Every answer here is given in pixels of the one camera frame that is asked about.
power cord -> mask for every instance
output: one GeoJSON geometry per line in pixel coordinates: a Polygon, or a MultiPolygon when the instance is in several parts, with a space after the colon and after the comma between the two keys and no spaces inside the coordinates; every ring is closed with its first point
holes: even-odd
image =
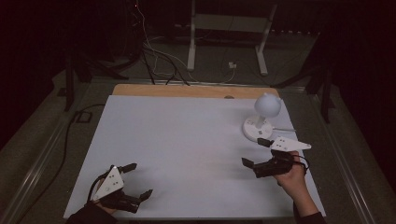
{"type": "Polygon", "coordinates": [[[44,187],[44,189],[41,191],[41,193],[35,198],[35,200],[26,208],[26,210],[23,212],[23,214],[21,215],[21,217],[18,219],[18,221],[16,222],[17,224],[21,223],[22,220],[26,217],[26,215],[30,212],[30,210],[35,206],[35,204],[41,199],[41,197],[44,195],[44,193],[50,188],[50,186],[53,184],[53,182],[55,181],[55,179],[58,177],[59,173],[62,171],[62,169],[64,168],[64,163],[66,161],[66,156],[67,156],[67,143],[68,143],[68,137],[69,137],[69,131],[70,131],[70,127],[71,125],[76,121],[77,118],[80,118],[84,113],[86,113],[85,110],[94,107],[94,106],[104,106],[104,105],[90,105],[87,106],[79,111],[76,111],[73,118],[70,119],[68,125],[67,125],[67,129],[66,129],[66,135],[65,135],[65,139],[64,139],[64,154],[62,157],[62,161],[61,164],[58,167],[58,170],[56,171],[55,175],[53,176],[53,178],[51,179],[51,181],[48,183],[48,185],[46,187],[44,187]]]}

dark background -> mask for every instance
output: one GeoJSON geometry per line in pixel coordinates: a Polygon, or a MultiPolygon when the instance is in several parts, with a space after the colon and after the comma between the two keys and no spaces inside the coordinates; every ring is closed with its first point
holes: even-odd
{"type": "MultiPolygon", "coordinates": [[[[64,50],[79,46],[95,57],[112,58],[109,27],[118,27],[121,1],[3,1],[0,6],[0,147],[21,127],[52,91],[51,78],[64,69],[64,50]],[[100,13],[107,4],[111,12],[100,13]]],[[[190,2],[140,1],[148,23],[169,38],[174,24],[190,22],[190,2]]],[[[197,10],[260,16],[262,1],[197,1],[197,10]]],[[[392,178],[396,108],[396,18],[389,1],[313,1],[279,4],[273,29],[318,34],[304,69],[331,64],[333,84],[340,88],[373,154],[392,178]]]]}

person's right hand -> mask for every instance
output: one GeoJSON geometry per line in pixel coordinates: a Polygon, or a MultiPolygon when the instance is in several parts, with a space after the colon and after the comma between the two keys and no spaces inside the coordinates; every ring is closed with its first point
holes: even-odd
{"type": "MultiPolygon", "coordinates": [[[[297,151],[290,152],[295,161],[300,161],[297,151]]],[[[318,212],[317,206],[309,194],[305,183],[304,167],[293,164],[291,170],[283,175],[274,175],[277,183],[294,200],[301,217],[306,217],[318,212]]]]}

white lamp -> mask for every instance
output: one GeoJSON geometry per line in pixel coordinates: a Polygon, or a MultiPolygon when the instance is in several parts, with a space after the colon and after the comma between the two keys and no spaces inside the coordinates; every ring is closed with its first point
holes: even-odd
{"type": "Polygon", "coordinates": [[[273,126],[266,118],[274,118],[279,114],[281,99],[271,93],[265,93],[254,104],[258,115],[248,117],[243,126],[245,136],[257,142],[258,138],[267,139],[273,133],[273,126]]]}

hand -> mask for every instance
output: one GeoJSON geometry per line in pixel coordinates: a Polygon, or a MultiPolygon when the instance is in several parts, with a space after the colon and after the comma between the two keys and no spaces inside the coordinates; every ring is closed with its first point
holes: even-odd
{"type": "MultiPolygon", "coordinates": [[[[104,179],[101,179],[101,180],[99,181],[99,184],[98,184],[98,188],[97,188],[97,189],[100,188],[100,186],[102,185],[103,181],[105,181],[105,180],[104,180],[104,179]]],[[[104,206],[100,203],[100,200],[95,200],[95,201],[93,201],[93,203],[94,203],[96,206],[98,206],[98,207],[102,208],[103,210],[105,210],[105,212],[109,213],[110,215],[112,215],[113,213],[115,213],[115,212],[117,211],[117,209],[114,209],[114,208],[104,207],[104,206]]]]}
{"type": "MultiPolygon", "coordinates": [[[[297,151],[290,152],[295,161],[300,161],[297,151]]],[[[294,200],[301,217],[306,217],[318,212],[317,206],[309,194],[305,183],[304,167],[293,164],[291,170],[283,175],[274,175],[277,183],[294,200]]]]}

